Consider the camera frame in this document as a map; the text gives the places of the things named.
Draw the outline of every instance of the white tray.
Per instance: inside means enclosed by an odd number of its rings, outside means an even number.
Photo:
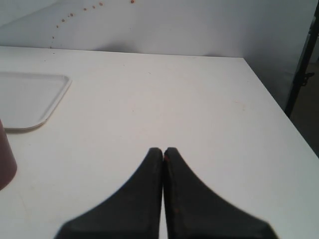
[[[26,130],[47,121],[71,84],[61,75],[0,72],[0,119],[5,129]]]

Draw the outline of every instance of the black metal stand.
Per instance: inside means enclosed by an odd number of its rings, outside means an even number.
[[[310,30],[310,37],[308,42],[306,43],[306,47],[305,47],[304,54],[302,55],[300,67],[294,77],[293,87],[290,92],[289,99],[285,108],[285,113],[288,117],[290,117],[293,111],[301,86],[305,86],[307,84],[309,77],[313,75],[312,73],[306,74],[306,70],[307,70],[307,67],[316,44],[318,34],[319,34],[319,4],[317,4],[315,17],[316,19]]]

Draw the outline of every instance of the table surface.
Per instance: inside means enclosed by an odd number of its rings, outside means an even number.
[[[53,238],[153,146],[177,147],[281,239],[319,235],[319,160],[244,59],[0,47],[0,71],[73,80],[46,124],[8,134],[18,171],[0,191],[1,238]]]

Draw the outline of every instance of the cup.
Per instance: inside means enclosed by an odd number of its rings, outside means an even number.
[[[0,190],[11,182],[16,169],[17,165],[0,120]]]

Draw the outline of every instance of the white backdrop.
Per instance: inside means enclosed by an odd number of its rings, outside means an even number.
[[[316,4],[60,0],[1,26],[0,45],[244,57],[284,107]]]

